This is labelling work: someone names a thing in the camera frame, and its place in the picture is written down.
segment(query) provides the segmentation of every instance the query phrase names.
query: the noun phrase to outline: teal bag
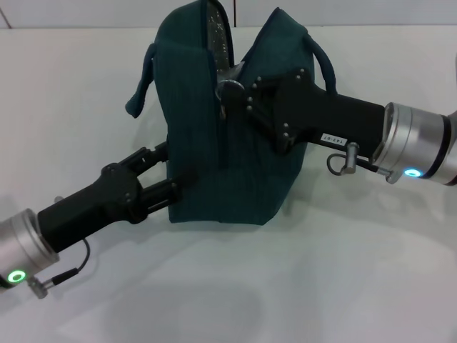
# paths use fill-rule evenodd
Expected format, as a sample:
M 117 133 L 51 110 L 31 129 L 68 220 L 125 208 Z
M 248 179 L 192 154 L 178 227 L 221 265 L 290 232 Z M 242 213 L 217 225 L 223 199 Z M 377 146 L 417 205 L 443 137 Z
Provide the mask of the teal bag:
M 216 0 L 198 0 L 162 23 L 144 59 L 136 93 L 126 105 L 133 117 L 144 107 L 149 84 L 168 124 L 167 174 L 193 168 L 197 184 L 169 207 L 171 222 L 215 221 L 263 225 L 278 212 L 303 164 L 306 145 L 286 156 L 239 115 L 222 111 L 216 87 L 230 73 L 250 87 L 259 77 L 308 69 L 316 56 L 326 89 L 336 93 L 333 67 L 307 30 L 276 9 L 238 67 L 226 12 Z

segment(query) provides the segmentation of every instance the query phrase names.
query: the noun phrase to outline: white table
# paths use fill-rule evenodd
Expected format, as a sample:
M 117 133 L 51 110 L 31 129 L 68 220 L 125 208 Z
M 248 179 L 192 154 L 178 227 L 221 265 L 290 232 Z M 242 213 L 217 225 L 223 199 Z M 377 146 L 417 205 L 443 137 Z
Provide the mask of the white table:
M 450 114 L 457 26 L 313 27 L 340 93 Z M 258 29 L 234 29 L 236 60 Z M 154 29 L 0 31 L 0 218 L 36 211 L 101 167 L 166 137 L 154 91 L 124 111 Z M 318 75 L 318 84 L 323 86 Z M 37 300 L 0 297 L 21 343 L 449 343 L 457 340 L 457 189 L 360 170 L 334 177 L 308 149 L 281 213 L 261 228 L 171 225 L 166 211 L 89 241 L 75 279 Z M 163 179 L 157 166 L 143 181 Z M 76 267 L 83 244 L 41 279 Z

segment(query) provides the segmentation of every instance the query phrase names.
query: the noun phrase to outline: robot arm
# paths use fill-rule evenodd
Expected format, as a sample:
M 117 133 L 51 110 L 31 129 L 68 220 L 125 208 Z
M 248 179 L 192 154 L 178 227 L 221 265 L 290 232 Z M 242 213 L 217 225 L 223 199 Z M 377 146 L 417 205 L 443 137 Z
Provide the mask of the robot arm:
M 196 181 L 192 171 L 143 188 L 138 176 L 168 160 L 166 144 L 138 150 L 110 164 L 90 186 L 35 215 L 30 209 L 0 222 L 0 293 L 24 281 L 39 298 L 81 270 L 72 269 L 43 284 L 34 277 L 59 260 L 58 253 L 114 222 L 138 224 L 181 198 Z
M 328 94 L 304 69 L 259 77 L 250 89 L 225 83 L 220 95 L 226 112 L 243 113 L 278 154 L 306 141 L 346 153 L 330 156 L 346 158 L 340 172 L 333 172 L 329 158 L 334 174 L 353 174 L 359 165 L 389 183 L 406 174 L 457 184 L 457 121 L 452 115 Z

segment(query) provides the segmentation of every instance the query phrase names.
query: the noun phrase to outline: bag handle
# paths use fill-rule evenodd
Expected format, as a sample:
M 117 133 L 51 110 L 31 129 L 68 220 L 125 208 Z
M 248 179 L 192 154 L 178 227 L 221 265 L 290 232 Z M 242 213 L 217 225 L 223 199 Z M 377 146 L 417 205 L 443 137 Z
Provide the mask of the bag handle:
M 136 87 L 136 92 L 126 104 L 127 113 L 132 115 L 133 118 L 138 118 L 141 111 L 143 111 L 146 92 L 148 91 L 149 85 L 154 81 L 154 66 L 152 60 L 156 55 L 156 52 L 157 46 L 153 43 L 149 46 L 144 57 L 143 72 L 141 73 L 140 82 Z
M 317 62 L 321 66 L 322 76 L 326 82 L 326 91 L 330 95 L 337 95 L 336 92 L 336 77 L 330 59 L 324 50 L 317 44 L 309 34 L 303 36 L 303 42 L 311 49 L 311 52 L 316 56 Z

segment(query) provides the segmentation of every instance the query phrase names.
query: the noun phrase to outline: green led ring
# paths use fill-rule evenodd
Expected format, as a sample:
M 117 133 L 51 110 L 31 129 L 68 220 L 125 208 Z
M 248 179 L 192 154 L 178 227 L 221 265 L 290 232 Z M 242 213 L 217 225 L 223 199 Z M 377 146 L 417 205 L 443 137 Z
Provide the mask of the green led ring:
M 15 270 L 8 275 L 8 281 L 17 284 L 26 278 L 26 273 L 21 270 Z

